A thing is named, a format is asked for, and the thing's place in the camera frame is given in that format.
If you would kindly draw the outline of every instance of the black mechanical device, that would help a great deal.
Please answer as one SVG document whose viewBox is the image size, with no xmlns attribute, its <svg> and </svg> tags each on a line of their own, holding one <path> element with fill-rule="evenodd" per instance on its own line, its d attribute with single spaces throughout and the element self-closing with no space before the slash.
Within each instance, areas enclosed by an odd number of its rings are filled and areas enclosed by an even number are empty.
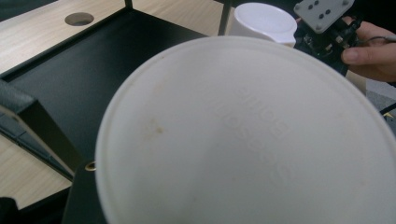
<svg viewBox="0 0 396 224">
<path fill-rule="evenodd" d="M 295 33 L 295 48 L 326 63 L 341 75 L 347 74 L 347 65 L 341 60 L 344 49 L 359 43 L 356 30 L 362 18 L 347 24 L 343 16 L 352 7 L 353 0 L 304 0 L 294 7 L 301 18 Z"/>
</svg>

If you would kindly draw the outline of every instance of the white container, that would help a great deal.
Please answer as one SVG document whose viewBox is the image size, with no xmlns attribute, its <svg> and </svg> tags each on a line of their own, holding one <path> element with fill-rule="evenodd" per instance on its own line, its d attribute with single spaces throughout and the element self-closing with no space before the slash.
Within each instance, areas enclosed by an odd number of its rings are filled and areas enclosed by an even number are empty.
<svg viewBox="0 0 396 224">
<path fill-rule="evenodd" d="M 122 84 L 96 180 L 115 224 L 394 224 L 395 148 L 329 66 L 257 38 L 207 37 Z"/>
<path fill-rule="evenodd" d="M 294 47 L 296 20 L 286 11 L 262 3 L 245 3 L 236 7 L 229 35 L 271 40 Z"/>
</svg>

